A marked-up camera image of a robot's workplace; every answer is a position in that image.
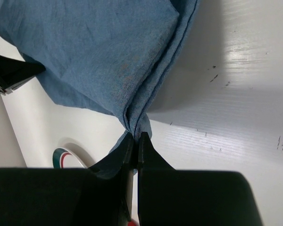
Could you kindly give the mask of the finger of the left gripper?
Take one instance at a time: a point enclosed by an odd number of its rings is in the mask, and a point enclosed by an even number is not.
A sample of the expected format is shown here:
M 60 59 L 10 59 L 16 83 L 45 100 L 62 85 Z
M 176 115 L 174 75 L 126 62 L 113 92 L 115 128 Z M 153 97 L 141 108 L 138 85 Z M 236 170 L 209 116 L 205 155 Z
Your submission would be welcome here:
M 45 70 L 40 63 L 23 62 L 0 55 L 0 94 L 12 93 Z

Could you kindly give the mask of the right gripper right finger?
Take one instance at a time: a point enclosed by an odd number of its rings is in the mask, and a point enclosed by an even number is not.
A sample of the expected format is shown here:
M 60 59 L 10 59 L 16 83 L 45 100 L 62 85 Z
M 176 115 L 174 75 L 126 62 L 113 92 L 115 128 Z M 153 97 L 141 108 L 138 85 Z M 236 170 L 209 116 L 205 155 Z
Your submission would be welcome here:
M 235 171 L 176 170 L 144 132 L 138 151 L 142 226 L 260 226 L 252 189 Z

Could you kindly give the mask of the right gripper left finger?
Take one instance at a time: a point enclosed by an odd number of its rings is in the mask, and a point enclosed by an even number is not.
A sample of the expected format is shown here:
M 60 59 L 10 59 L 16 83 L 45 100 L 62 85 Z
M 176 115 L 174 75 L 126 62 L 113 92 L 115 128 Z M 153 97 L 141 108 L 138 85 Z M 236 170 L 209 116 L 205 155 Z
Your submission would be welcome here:
M 134 139 L 89 168 L 0 168 L 0 226 L 125 226 Z

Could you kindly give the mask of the blue cloth placemat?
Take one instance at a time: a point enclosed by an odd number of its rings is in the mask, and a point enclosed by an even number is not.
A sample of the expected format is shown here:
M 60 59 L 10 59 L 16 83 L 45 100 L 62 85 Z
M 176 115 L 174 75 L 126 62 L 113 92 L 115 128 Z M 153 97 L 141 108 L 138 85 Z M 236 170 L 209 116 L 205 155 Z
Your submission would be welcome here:
M 178 59 L 197 0 L 0 0 L 0 37 L 58 105 L 115 116 L 139 142 Z

